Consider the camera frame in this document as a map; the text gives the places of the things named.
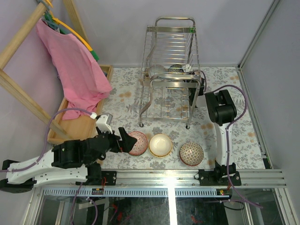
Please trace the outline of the red patterned bowl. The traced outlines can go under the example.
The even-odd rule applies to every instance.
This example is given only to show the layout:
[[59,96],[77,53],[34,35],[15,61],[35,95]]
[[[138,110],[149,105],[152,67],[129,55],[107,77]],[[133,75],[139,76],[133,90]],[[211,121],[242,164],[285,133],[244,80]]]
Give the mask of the red patterned bowl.
[[146,135],[139,131],[130,132],[129,135],[137,139],[137,142],[134,144],[133,148],[129,152],[131,156],[140,156],[148,148],[148,139]]

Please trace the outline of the blue patterned bowl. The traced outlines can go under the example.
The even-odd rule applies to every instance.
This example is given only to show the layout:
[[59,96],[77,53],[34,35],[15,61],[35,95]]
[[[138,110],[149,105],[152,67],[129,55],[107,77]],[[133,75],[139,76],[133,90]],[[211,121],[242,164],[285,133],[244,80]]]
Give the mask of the blue patterned bowl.
[[169,67],[168,73],[184,73],[181,64],[173,64]]

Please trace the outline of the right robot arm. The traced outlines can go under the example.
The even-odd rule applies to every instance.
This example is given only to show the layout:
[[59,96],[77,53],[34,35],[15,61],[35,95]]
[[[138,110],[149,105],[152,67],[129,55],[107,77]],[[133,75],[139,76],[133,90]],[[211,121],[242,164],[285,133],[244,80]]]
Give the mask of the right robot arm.
[[217,135],[217,156],[212,171],[199,170],[198,180],[201,186],[240,186],[240,174],[236,169],[232,153],[233,124],[246,113],[248,103],[245,102],[244,111],[237,116],[237,108],[227,88],[234,88],[244,95],[241,88],[227,84],[214,91],[203,92],[198,96],[196,106],[206,107],[210,121],[214,124]]

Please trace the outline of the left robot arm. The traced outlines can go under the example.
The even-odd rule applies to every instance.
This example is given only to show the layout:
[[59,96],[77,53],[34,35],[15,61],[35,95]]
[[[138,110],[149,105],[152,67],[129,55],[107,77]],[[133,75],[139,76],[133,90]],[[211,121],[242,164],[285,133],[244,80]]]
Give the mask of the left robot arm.
[[105,179],[97,161],[105,160],[107,152],[129,153],[137,142],[123,127],[119,132],[98,131],[92,138],[65,141],[41,157],[23,162],[5,160],[2,170],[6,178],[0,181],[0,189],[18,194],[50,184],[103,185]]

